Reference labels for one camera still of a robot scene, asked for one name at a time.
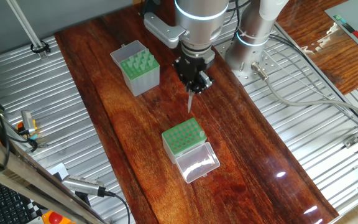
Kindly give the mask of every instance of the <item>clear plastic lid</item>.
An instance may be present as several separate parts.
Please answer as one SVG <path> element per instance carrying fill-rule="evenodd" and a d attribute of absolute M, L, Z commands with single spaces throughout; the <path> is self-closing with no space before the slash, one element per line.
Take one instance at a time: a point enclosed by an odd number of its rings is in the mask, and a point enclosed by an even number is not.
<path fill-rule="evenodd" d="M 218 168 L 220 165 L 209 142 L 177 158 L 177 166 L 188 184 L 199 177 L 206 176 L 208 172 Z"/>
<path fill-rule="evenodd" d="M 143 50 L 146 47 L 141 44 L 138 40 L 133 41 L 132 43 L 121 47 L 120 49 L 116 50 L 115 52 L 111 53 L 112 59 L 115 63 L 121 67 L 121 62 L 128 59 L 130 56 L 133 56 Z"/>

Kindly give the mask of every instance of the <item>red button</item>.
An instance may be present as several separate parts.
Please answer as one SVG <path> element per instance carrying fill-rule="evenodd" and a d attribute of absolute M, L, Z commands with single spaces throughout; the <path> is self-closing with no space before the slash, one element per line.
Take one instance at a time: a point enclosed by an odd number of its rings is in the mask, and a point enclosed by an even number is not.
<path fill-rule="evenodd" d="M 56 212 L 52 212 L 49 216 L 50 224 L 59 224 L 63 220 L 63 217 Z"/>

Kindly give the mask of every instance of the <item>metal slatted floor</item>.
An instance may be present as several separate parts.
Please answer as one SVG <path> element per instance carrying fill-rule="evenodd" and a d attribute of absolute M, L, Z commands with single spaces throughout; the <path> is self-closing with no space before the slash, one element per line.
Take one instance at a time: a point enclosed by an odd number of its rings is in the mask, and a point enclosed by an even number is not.
<path fill-rule="evenodd" d="M 273 33 L 284 37 L 279 30 L 278 27 Z M 215 45 L 223 57 L 229 46 L 230 41 Z M 344 98 L 336 88 L 333 89 L 332 83 L 326 82 L 320 71 L 314 70 L 297 52 L 276 40 L 267 42 L 260 64 L 278 94 L 287 100 L 302 102 Z M 358 132 L 358 123 L 348 117 L 350 113 L 343 113 L 333 105 L 284 105 L 272 95 L 258 75 L 235 74 L 255 105 L 339 214 L 356 206 L 358 144 L 348 149 L 343 143 Z"/>
<path fill-rule="evenodd" d="M 41 61 L 29 47 L 0 56 L 0 104 L 12 125 L 21 121 L 21 110 L 30 110 L 37 121 L 38 148 L 32 157 L 49 169 L 63 163 L 69 174 L 98 179 L 124 197 L 62 53 L 51 37 L 44 41 L 51 53 Z M 127 223 L 120 200 L 89 196 L 92 208 L 106 221 Z"/>

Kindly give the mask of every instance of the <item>wooden table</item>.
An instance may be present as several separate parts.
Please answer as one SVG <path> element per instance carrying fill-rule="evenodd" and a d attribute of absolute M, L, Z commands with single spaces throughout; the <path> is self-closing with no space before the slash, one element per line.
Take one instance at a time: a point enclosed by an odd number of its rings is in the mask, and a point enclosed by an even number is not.
<path fill-rule="evenodd" d="M 325 13 L 343 2 L 346 0 L 290 0 L 278 23 L 336 87 L 348 94 L 358 88 L 358 44 Z"/>
<path fill-rule="evenodd" d="M 167 2 L 157 14 L 173 24 Z M 55 34 L 137 223 L 327 223 L 338 216 L 219 54 L 208 70 L 214 85 L 194 97 L 188 114 L 172 67 L 179 52 L 147 31 L 137 12 L 129 7 Z M 160 63 L 159 86 L 138 97 L 109 55 L 135 40 Z M 192 117 L 221 166 L 187 184 L 161 133 Z"/>

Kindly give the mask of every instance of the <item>keyboard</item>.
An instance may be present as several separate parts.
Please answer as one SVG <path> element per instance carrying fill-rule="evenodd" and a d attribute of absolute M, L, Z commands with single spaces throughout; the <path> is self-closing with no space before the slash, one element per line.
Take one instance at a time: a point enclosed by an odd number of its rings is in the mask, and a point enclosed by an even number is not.
<path fill-rule="evenodd" d="M 26 224 L 33 220 L 28 204 L 31 201 L 0 184 L 0 224 Z"/>

